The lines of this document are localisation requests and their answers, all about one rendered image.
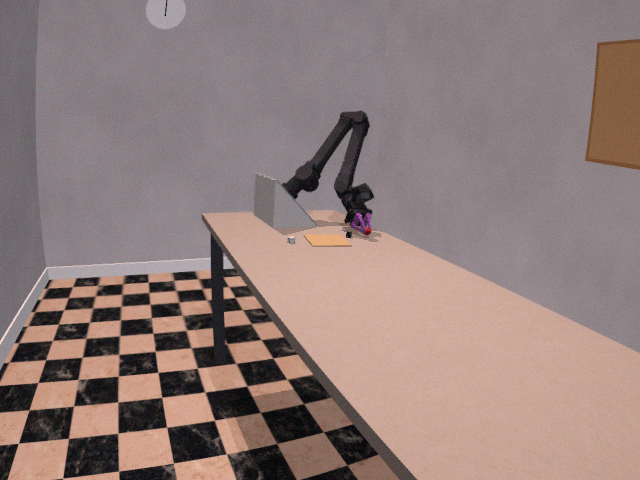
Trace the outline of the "tan mat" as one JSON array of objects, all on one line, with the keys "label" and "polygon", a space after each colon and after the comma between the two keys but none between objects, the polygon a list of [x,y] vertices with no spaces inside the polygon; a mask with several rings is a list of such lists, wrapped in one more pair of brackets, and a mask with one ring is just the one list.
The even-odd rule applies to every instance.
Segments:
[{"label": "tan mat", "polygon": [[313,247],[352,246],[341,235],[304,235]]}]

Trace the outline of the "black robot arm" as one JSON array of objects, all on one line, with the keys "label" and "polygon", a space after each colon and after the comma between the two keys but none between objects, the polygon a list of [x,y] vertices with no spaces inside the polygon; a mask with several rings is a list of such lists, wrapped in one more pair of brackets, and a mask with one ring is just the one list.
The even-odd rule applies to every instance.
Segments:
[{"label": "black robot arm", "polygon": [[[287,183],[282,184],[294,199],[298,197],[297,194],[301,190],[312,192],[318,188],[318,180],[325,164],[353,127],[341,170],[334,183],[334,189],[345,209],[368,209],[364,203],[374,198],[369,186],[363,183],[357,187],[352,187],[355,169],[361,152],[361,144],[363,144],[370,127],[367,114],[364,113],[363,111],[342,112],[337,125],[310,160],[312,162],[307,161],[305,165],[296,170],[296,176],[294,175]],[[354,120],[352,120],[353,126],[351,125],[351,119]],[[349,188],[347,185],[349,185]]]}]

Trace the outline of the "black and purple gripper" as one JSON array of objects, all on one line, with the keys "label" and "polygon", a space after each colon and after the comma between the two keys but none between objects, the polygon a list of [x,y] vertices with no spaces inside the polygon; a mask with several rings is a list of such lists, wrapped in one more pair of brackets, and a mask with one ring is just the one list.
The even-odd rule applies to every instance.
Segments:
[{"label": "black and purple gripper", "polygon": [[[367,227],[370,228],[370,230],[371,230],[371,224],[370,224],[370,222],[371,222],[371,214],[372,214],[372,210],[371,209],[349,209],[349,210],[347,210],[347,208],[346,208],[346,211],[348,213],[347,213],[347,215],[345,217],[345,220],[344,220],[345,224],[346,223],[350,223],[350,226],[352,228],[354,228],[354,229],[356,229],[356,230],[358,230],[358,231],[360,231],[360,232],[362,232],[364,234],[366,233],[366,228]],[[360,226],[363,229],[361,229],[358,226]]]}]

